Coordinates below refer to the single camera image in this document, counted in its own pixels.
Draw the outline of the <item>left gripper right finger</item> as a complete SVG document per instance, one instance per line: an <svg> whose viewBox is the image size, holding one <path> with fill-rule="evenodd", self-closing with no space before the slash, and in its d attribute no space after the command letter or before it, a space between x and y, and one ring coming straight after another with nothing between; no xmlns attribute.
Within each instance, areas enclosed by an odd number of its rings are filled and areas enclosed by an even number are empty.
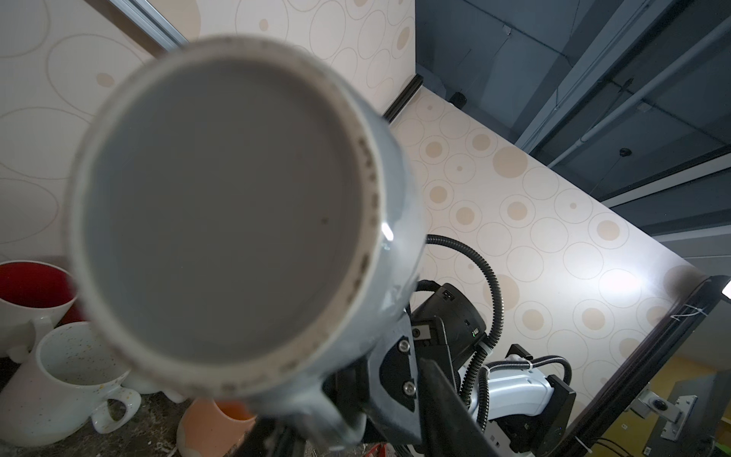
<svg viewBox="0 0 731 457"><path fill-rule="evenodd" d="M424 456L498 456L438 364L420 359L417 367Z"/></svg>

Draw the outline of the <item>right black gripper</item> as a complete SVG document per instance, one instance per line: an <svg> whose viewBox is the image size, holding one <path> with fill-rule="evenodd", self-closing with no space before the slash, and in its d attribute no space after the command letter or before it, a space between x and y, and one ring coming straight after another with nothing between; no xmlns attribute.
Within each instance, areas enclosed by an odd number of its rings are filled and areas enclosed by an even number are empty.
<svg viewBox="0 0 731 457"><path fill-rule="evenodd" d="M363 443L422 443L422 359L452 368L445 324L436 316L414 320L404 314L367 355L336 373L336 405L365 421L356 434Z"/></svg>

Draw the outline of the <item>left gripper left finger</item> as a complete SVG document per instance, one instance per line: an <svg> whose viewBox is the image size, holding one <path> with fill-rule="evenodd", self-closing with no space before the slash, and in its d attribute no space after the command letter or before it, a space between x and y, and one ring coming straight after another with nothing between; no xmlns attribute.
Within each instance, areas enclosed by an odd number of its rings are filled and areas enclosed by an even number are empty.
<svg viewBox="0 0 731 457"><path fill-rule="evenodd" d="M258 419L230 457L303 457L306 440L295 428L275 419Z"/></svg>

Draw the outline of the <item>cream speckled mug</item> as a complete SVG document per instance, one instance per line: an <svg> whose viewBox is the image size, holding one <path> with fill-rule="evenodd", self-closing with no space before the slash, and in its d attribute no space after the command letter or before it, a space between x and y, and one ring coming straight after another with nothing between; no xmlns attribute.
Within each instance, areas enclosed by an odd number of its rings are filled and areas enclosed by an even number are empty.
<svg viewBox="0 0 731 457"><path fill-rule="evenodd" d="M1 392L1 439L41 447L87 422L100 434L119 430L142 403L139 392L123 387L128 375L89 322L54 329Z"/></svg>

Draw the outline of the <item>small grey mug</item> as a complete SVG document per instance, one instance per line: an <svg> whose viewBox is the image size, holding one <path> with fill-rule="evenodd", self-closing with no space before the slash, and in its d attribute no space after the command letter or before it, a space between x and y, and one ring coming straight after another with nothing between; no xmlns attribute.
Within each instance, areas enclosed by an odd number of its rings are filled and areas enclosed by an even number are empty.
<svg viewBox="0 0 731 457"><path fill-rule="evenodd" d="M388 122L337 72L222 36L148 62L97 112L65 238L85 316L135 371L342 449L367 417L323 384L405 314L425 212Z"/></svg>

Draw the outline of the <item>white mug red inside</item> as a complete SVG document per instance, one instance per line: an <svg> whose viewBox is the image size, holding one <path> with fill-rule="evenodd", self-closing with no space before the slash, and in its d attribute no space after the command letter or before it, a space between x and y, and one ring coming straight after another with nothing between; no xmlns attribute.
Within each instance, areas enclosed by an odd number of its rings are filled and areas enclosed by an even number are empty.
<svg viewBox="0 0 731 457"><path fill-rule="evenodd" d="M1 356L24 363L77 299L72 276L39 261L1 264Z"/></svg>

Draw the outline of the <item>beige mug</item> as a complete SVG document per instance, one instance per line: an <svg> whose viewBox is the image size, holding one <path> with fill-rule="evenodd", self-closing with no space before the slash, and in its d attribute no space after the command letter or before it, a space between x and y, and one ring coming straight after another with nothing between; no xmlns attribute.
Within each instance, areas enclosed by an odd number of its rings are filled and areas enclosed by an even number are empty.
<svg viewBox="0 0 731 457"><path fill-rule="evenodd" d="M243 443L256 419L242 402L196 399L178 425L178 452L181 456L227 456Z"/></svg>

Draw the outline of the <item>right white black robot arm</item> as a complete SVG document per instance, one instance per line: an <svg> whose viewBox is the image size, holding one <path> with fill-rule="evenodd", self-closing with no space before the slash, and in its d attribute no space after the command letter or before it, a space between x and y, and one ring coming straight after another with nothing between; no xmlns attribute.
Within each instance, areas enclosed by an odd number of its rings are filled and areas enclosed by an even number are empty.
<svg viewBox="0 0 731 457"><path fill-rule="evenodd" d="M464 255L485 277L493 316L485 321L449 283L422 280L426 301L406 312L376 347L333 375L327 393L364 415L360 443L391 445L400 456L495 456L497 427L515 454L544 456L559 445L576 394L559 355L534 357L513 345L492 361L504 328L496 274L468 245L443 235L426 241Z"/></svg>

